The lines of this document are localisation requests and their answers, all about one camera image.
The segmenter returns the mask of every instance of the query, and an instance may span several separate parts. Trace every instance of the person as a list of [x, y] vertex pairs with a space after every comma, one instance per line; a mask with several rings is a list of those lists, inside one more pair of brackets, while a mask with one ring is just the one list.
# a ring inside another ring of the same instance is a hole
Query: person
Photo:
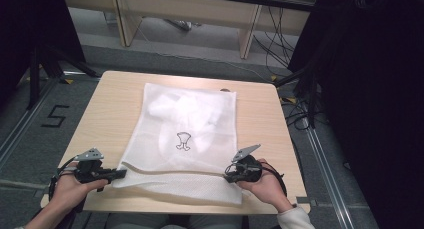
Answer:
[[[274, 170], [265, 159], [259, 159], [264, 167]], [[82, 201], [88, 192], [107, 185], [107, 180], [99, 180], [86, 184], [79, 183], [72, 173], [67, 172], [60, 177], [54, 196], [47, 206], [26, 226], [25, 229], [55, 228], [72, 208]], [[297, 205], [292, 205], [281, 189], [275, 176], [266, 170], [257, 182], [237, 182], [242, 189], [252, 192], [259, 200], [271, 204], [278, 211], [277, 220], [283, 229], [313, 229], [308, 214]], [[182, 228], [179, 226], [162, 225], [169, 219], [168, 215], [156, 214], [143, 217], [143, 214], [112, 214], [108, 218], [106, 228], [139, 229], [139, 228]], [[190, 216], [189, 228], [241, 228], [241, 216]]]

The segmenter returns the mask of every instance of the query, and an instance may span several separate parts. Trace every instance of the floor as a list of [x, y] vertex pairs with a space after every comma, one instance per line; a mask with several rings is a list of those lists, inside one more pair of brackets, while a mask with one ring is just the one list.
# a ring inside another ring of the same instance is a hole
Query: floor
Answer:
[[[107, 69], [143, 71], [159, 74], [176, 74], [233, 80], [270, 83], [272, 76], [282, 78], [291, 72], [267, 56], [258, 43], [253, 42], [247, 59], [240, 59], [237, 30], [212, 25], [193, 26], [183, 31], [169, 22], [144, 18], [130, 47], [120, 45], [117, 24], [113, 17], [107, 20], [102, 12], [70, 8], [75, 28], [83, 45], [87, 63], [98, 72]], [[255, 32], [258, 40], [269, 45], [263, 32]], [[297, 37], [285, 36], [295, 47]], [[273, 45], [273, 51], [282, 55], [281, 48]], [[73, 70], [64, 64], [65, 70]], [[16, 146], [4, 165], [0, 165], [0, 227], [21, 226], [38, 209], [43, 186], [49, 181], [50, 172], [57, 166], [61, 153], [66, 149], [73, 131], [78, 125], [97, 81], [84, 76], [76, 77], [72, 86], [56, 82], [47, 93], [43, 105], [27, 131], [15, 142]], [[279, 88], [281, 97], [293, 97], [295, 83]], [[49, 81], [44, 88], [48, 89]], [[10, 105], [0, 113], [0, 139], [6, 141], [11, 128], [26, 113], [28, 83], [18, 87]], [[51, 123], [46, 118], [55, 105], [71, 105], [72, 112], [61, 128], [52, 130], [40, 125]], [[334, 137], [331, 125], [321, 113], [316, 117], [316, 130], [301, 130], [303, 115], [300, 104], [282, 102], [289, 131], [304, 177], [308, 200], [312, 209], [310, 218], [316, 228], [378, 228], [355, 178], [344, 164], [342, 150]], [[55, 148], [55, 153], [46, 148]], [[44, 155], [49, 158], [46, 163]], [[74, 228], [81, 228], [88, 214], [82, 214]], [[94, 213], [87, 228], [102, 228], [107, 214]], [[276, 225], [275, 215], [249, 216], [250, 228], [271, 228]]]

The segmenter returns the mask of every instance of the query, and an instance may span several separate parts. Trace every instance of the gray floor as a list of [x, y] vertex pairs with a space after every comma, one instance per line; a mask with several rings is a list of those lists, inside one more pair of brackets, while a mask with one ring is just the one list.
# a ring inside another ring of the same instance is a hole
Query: gray floor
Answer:
[[[142, 33], [137, 34], [131, 47], [123, 48], [120, 46], [117, 25], [106, 23], [103, 13], [71, 9], [71, 14], [87, 62], [100, 73], [113, 69], [263, 83], [269, 83], [273, 74], [280, 75], [279, 78], [290, 74], [278, 62], [268, 58], [271, 73], [265, 66], [266, 54], [256, 43], [252, 44], [249, 58], [240, 59], [237, 30], [233, 28], [201, 25], [193, 27], [190, 32], [183, 32], [161, 19], [145, 18], [141, 25]], [[264, 33], [256, 32], [256, 35], [260, 41], [269, 42]], [[294, 46], [297, 38], [288, 36], [287, 40]], [[63, 64], [63, 67], [74, 70], [67, 64]], [[41, 188], [48, 184], [97, 85], [97, 81], [87, 76], [73, 79], [70, 85], [51, 83], [50, 93], [6, 163], [1, 165], [0, 228], [23, 225], [38, 210]], [[286, 85], [278, 93], [291, 97], [293, 86]], [[23, 81], [8, 107], [0, 111], [2, 142], [26, 112], [27, 98], [28, 81]], [[43, 127], [58, 122], [57, 119], [48, 118], [55, 105], [69, 106], [57, 111], [66, 119], [58, 128]], [[299, 112], [290, 105], [282, 108], [286, 116]], [[289, 130], [298, 150], [312, 205], [309, 214], [312, 223], [316, 228], [342, 228], [306, 131], [297, 130], [293, 125]], [[316, 131], [354, 227], [378, 228], [355, 178], [343, 166], [343, 153], [322, 114], [317, 117]], [[80, 215], [74, 228], [81, 228], [87, 216], [87, 213]], [[93, 214], [87, 228], [103, 228], [106, 216]], [[274, 215], [250, 216], [249, 221], [251, 228], [270, 228], [277, 224]]]

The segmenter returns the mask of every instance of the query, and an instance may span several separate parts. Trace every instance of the person's left hand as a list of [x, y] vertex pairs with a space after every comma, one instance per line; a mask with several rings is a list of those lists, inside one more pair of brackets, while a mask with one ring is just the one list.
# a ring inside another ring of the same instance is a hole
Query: person's left hand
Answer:
[[[78, 163], [72, 162], [68, 167], [76, 167]], [[106, 179], [81, 184], [71, 172], [64, 172], [59, 178], [54, 195], [49, 204], [71, 210], [76, 207], [91, 190], [106, 186]]]

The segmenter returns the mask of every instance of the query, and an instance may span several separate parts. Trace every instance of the table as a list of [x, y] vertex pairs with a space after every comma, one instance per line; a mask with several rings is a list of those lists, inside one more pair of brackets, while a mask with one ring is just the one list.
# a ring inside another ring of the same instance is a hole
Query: table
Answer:
[[[277, 0], [277, 7], [286, 0]], [[315, 0], [295, 0], [313, 4]], [[123, 46], [130, 46], [142, 22], [142, 17], [183, 20], [202, 24], [239, 29], [241, 58], [247, 58], [253, 31], [275, 32], [267, 7], [230, 0], [66, 0], [69, 7], [115, 13]], [[276, 19], [279, 8], [272, 7]], [[309, 12], [285, 9], [282, 33], [298, 36], [308, 19]]]
[[[252, 155], [266, 158], [278, 172], [284, 173], [288, 198], [296, 202], [306, 191], [294, 154], [275, 87], [271, 84], [178, 77], [143, 73], [107, 71], [103, 74], [89, 105], [60, 162], [97, 147], [105, 158], [103, 167], [116, 168], [141, 113], [145, 83], [237, 92], [238, 148], [262, 146]], [[210, 205], [199, 201], [158, 197], [130, 188], [105, 187], [103, 192], [87, 196], [85, 210], [108, 212], [206, 213], [206, 214], [276, 214], [268, 204], [246, 192], [241, 206]], [[300, 204], [307, 212], [309, 204]]]

